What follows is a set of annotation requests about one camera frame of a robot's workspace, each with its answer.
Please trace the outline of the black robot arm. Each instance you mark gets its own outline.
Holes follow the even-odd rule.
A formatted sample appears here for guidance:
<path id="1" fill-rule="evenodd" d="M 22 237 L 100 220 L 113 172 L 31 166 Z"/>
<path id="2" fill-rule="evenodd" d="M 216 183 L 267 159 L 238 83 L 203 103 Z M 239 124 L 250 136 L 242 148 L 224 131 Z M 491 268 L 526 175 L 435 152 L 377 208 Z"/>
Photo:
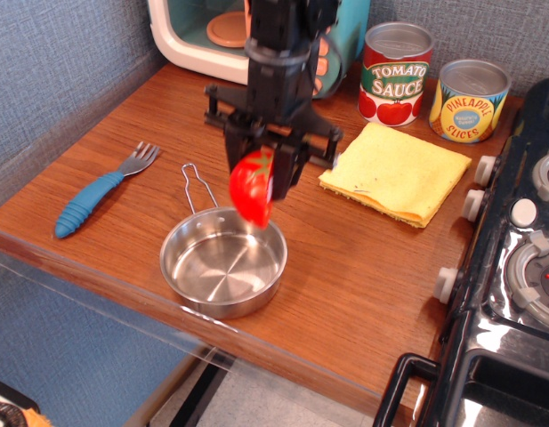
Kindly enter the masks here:
<path id="1" fill-rule="evenodd" d="M 253 1 L 244 88 L 208 85 L 206 122 L 222 128 L 230 168 L 262 147 L 273 150 L 270 194 L 278 201 L 315 157 L 329 166 L 342 130 L 312 106 L 319 45 L 336 1 Z"/>

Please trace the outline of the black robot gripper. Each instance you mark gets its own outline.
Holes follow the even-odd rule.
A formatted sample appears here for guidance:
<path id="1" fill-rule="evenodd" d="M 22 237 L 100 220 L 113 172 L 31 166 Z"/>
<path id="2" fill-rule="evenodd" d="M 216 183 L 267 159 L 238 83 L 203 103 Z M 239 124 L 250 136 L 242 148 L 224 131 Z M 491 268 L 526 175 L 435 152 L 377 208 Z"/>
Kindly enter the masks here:
<path id="1" fill-rule="evenodd" d="M 321 39 L 307 49 L 281 52 L 249 39 L 247 86 L 205 88 L 206 122 L 223 129 L 231 173 L 262 145 L 275 149 L 273 201 L 287 196 L 308 161 L 332 166 L 337 143 L 343 138 L 343 131 L 312 107 Z"/>

